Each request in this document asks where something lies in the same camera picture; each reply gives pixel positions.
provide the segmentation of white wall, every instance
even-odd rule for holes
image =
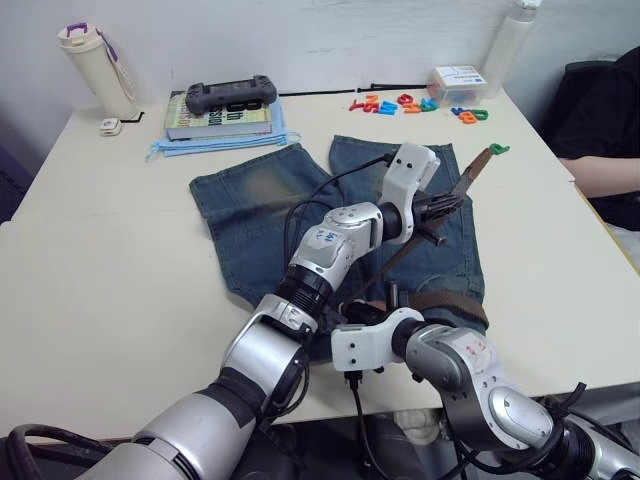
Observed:
[[[72,108],[95,101],[56,43],[57,31],[77,21],[99,25],[123,47],[140,101],[153,102],[196,81],[254,73],[283,92],[424,82],[438,64],[480,64],[508,4],[5,0],[0,143],[35,172]],[[507,91],[535,123],[563,65],[640,44],[638,20],[637,0],[546,0]]]

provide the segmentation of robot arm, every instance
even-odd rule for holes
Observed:
[[[428,324],[419,312],[400,308],[377,325],[337,327],[331,348],[339,371],[405,362],[414,380],[436,388],[457,440],[471,448],[494,451],[511,466],[540,457],[514,472],[548,479],[640,476],[633,452],[573,418],[554,419],[520,393],[496,350],[474,330]]]
[[[257,423],[295,393],[308,363],[303,345],[328,297],[358,258],[384,240],[410,236],[411,199],[438,166],[428,148],[403,144],[385,175],[388,198],[383,195],[380,207],[332,210],[306,232],[285,278],[227,349],[218,379],[176,402],[79,478],[228,478]]]

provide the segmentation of denim jeans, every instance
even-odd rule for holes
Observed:
[[[398,145],[336,136],[329,153],[331,170],[338,174],[397,148]],[[448,192],[459,177],[453,148],[451,145],[429,148],[440,158],[441,165],[426,191]],[[384,163],[376,164],[328,185],[316,198],[336,207],[365,201],[376,203],[385,171]],[[300,144],[293,144],[191,182],[191,192],[211,231],[229,290],[256,306],[275,289],[284,274],[284,218],[294,204],[307,198],[328,178]],[[325,212],[322,206],[309,205],[301,232],[320,223]],[[447,237],[445,246],[424,242],[385,278],[397,281],[401,290],[410,293],[450,290],[482,302],[484,281],[470,199],[441,227],[440,233]],[[356,262],[331,298],[330,306],[337,306],[359,290],[398,248],[385,244]],[[373,284],[365,297],[384,300],[383,282]],[[446,308],[423,313],[459,326],[484,329],[480,322]],[[320,331],[314,339],[324,345],[320,357],[327,354],[327,334]]]

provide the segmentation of black gamepad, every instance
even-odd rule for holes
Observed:
[[[185,103],[191,113],[202,115],[213,107],[252,100],[270,104],[275,102],[276,98],[278,98],[278,92],[269,77],[254,75],[249,80],[238,82],[191,85],[187,90]]]

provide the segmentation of white table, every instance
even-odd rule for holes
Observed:
[[[384,98],[394,99],[398,92]],[[478,186],[568,183],[571,174],[501,93],[483,105],[489,120],[465,125],[449,110],[395,116],[349,112],[354,94],[285,97],[285,119],[302,135],[311,157],[329,170],[333,135],[364,140],[426,144],[453,143],[461,169],[490,143],[511,145],[499,157],[500,168],[488,168]],[[145,163],[152,142],[162,136],[165,105],[147,106],[139,125],[125,125],[118,137],[100,137],[99,109],[76,110],[42,166],[14,219],[112,213],[193,210],[189,182],[280,147],[267,146],[163,158]]]
[[[365,114],[353,122],[347,115],[360,112],[344,111],[352,98],[286,99],[291,129],[321,164],[333,132],[454,141],[461,167],[488,143],[512,146],[471,195],[489,338],[527,394],[640,379],[638,276],[505,96],[486,105],[506,129],[502,137],[490,122],[462,125],[445,112],[396,117],[397,125]],[[162,108],[147,111],[147,123],[109,139],[96,137],[89,111],[76,112],[20,211],[0,227],[2,432],[39,422],[94,437],[131,435],[216,376],[249,314],[224,288],[187,184],[275,147],[145,164]],[[515,174],[521,170],[526,175]],[[367,412],[440,404],[403,366],[367,373],[362,397]],[[353,413],[342,376],[324,365],[313,367],[308,397],[287,418]]]

